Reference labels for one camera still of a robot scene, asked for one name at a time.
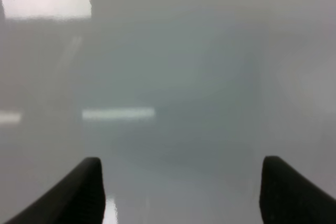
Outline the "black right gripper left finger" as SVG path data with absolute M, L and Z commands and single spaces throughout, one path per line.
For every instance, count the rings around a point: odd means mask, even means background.
M 7 223 L 103 223 L 106 195 L 102 163 L 83 159 L 61 181 Z

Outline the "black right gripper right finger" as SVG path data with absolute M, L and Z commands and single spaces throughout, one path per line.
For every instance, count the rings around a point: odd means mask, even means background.
M 263 223 L 335 223 L 335 199 L 278 156 L 263 160 L 259 208 Z

